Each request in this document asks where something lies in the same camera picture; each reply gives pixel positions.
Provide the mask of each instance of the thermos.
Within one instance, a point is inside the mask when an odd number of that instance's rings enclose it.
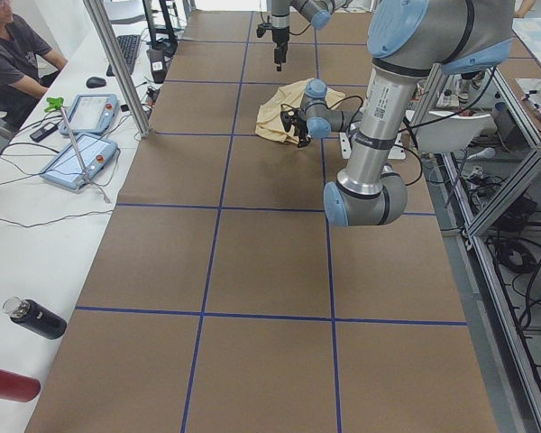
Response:
[[[10,320],[21,327],[54,340],[66,330],[66,321],[32,299],[10,298],[2,306]]]
[[[0,399],[27,402],[40,392],[40,382],[32,377],[0,370]]]

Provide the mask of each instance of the black shirt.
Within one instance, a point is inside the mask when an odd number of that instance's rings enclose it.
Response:
[[[24,75],[39,81],[36,54],[47,54],[52,48],[19,15],[14,15],[6,30],[11,40],[0,38],[0,109],[15,115],[21,107],[38,101],[9,85]]]

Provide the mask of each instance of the pen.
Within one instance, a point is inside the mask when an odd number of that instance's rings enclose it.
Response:
[[[541,123],[541,106],[539,104],[535,104],[531,99],[529,99],[529,95],[525,95],[523,101],[525,101],[527,106],[531,109],[535,119]]]

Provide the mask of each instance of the crumpled cloth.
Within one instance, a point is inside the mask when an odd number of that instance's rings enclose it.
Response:
[[[290,131],[286,132],[282,126],[282,122],[280,121],[280,105],[287,104],[289,106],[300,107],[300,101],[305,93],[305,87],[311,79],[305,79],[279,88],[269,102],[261,105],[256,118],[254,133],[274,142],[298,144],[295,128],[291,127]],[[329,88],[326,91],[326,104],[332,106],[343,99],[344,96],[344,93]]]

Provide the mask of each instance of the mobile phone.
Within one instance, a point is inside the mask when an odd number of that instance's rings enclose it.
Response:
[[[30,138],[32,138],[32,140],[36,143],[41,142],[57,129],[58,129],[58,124],[54,124],[53,122],[48,122],[44,126],[41,126],[39,129],[34,131],[32,134],[30,134]]]

